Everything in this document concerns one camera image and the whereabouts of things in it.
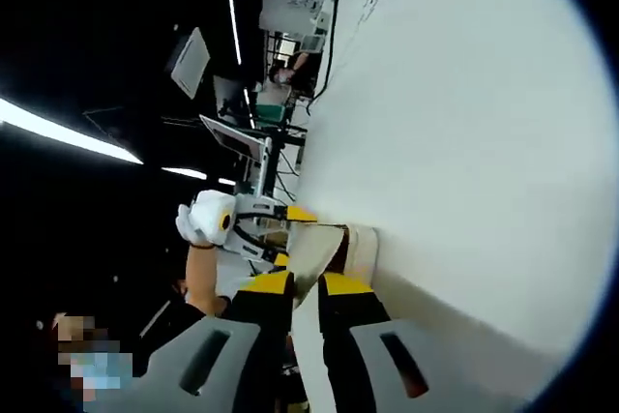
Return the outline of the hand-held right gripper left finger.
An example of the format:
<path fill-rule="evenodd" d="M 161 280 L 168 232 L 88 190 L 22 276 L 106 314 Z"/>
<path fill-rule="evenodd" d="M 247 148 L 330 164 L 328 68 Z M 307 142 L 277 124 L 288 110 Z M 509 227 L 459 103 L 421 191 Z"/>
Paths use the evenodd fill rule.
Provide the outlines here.
<path fill-rule="evenodd" d="M 256 277 L 220 318 L 205 316 L 156 350 L 144 375 L 99 397 L 102 412 L 272 412 L 295 285 Z"/>

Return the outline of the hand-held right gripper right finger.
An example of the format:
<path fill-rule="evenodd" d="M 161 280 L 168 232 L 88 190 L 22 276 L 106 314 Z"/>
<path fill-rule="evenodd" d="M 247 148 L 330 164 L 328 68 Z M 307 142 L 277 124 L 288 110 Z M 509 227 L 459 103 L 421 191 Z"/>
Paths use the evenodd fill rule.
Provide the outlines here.
<path fill-rule="evenodd" d="M 373 290 L 343 274 L 318 280 L 323 359 L 339 412 L 519 412 L 520 401 L 468 377 L 449 349 L 393 319 Z"/>

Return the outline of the person's left hand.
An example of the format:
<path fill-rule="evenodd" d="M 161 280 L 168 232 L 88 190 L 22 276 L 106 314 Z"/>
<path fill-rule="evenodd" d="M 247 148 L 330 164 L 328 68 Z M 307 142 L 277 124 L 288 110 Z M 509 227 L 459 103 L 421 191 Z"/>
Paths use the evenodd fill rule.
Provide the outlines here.
<path fill-rule="evenodd" d="M 223 245 L 221 238 L 210 237 L 192 220 L 192 208 L 181 204 L 178 206 L 175 224 L 180 236 L 191 246 L 198 249 L 212 249 Z"/>

